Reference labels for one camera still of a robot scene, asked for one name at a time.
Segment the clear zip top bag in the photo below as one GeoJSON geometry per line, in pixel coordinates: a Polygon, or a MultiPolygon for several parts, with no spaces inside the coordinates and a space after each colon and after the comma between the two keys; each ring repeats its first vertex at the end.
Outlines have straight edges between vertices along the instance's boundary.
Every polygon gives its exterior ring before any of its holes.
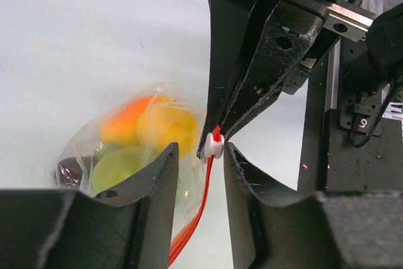
{"type": "Polygon", "coordinates": [[[87,123],[53,171],[57,186],[95,196],[139,172],[172,142],[179,171],[169,263],[188,244],[205,210],[212,160],[197,147],[206,111],[167,84],[155,84],[87,123]]]}

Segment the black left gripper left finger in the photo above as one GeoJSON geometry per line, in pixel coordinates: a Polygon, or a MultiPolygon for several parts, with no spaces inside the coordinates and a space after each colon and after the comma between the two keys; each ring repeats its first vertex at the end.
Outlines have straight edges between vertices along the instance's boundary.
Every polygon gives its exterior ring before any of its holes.
{"type": "Polygon", "coordinates": [[[179,150],[91,198],[77,190],[1,191],[2,268],[167,268],[179,150]]]}

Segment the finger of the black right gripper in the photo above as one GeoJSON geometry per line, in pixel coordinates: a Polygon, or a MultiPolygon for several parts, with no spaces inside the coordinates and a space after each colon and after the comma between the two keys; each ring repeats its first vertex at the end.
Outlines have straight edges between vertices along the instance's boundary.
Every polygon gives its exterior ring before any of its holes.
{"type": "Polygon", "coordinates": [[[321,17],[283,1],[263,13],[256,46],[220,123],[226,140],[277,100],[323,25],[321,17]]]}
{"type": "Polygon", "coordinates": [[[210,69],[207,114],[197,151],[203,157],[207,134],[223,127],[240,78],[239,56],[258,0],[210,0],[210,69]]]}

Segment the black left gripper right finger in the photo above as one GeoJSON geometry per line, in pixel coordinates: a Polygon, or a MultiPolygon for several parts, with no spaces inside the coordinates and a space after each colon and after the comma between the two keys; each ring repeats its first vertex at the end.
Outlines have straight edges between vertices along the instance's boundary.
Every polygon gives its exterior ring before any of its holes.
{"type": "Polygon", "coordinates": [[[224,146],[235,268],[401,268],[402,194],[299,193],[224,146]]]}

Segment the yellow fake lemon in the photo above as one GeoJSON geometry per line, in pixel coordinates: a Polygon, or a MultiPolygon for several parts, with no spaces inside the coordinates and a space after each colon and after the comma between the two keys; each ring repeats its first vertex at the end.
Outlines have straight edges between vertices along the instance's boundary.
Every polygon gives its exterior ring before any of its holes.
{"type": "Polygon", "coordinates": [[[193,152],[199,138],[199,125],[192,111],[169,103],[152,105],[141,114],[136,126],[141,145],[163,151],[170,143],[179,145],[179,156],[193,152]]]}

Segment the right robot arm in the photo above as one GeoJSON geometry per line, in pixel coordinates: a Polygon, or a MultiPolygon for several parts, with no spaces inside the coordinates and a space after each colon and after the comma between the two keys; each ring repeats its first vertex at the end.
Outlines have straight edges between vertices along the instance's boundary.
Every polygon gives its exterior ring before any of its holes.
{"type": "Polygon", "coordinates": [[[197,156],[219,127],[232,137],[274,103],[293,94],[299,67],[317,66],[341,38],[363,42],[351,80],[374,92],[402,74],[402,6],[375,16],[359,0],[208,0],[210,74],[207,115],[197,156]]]}

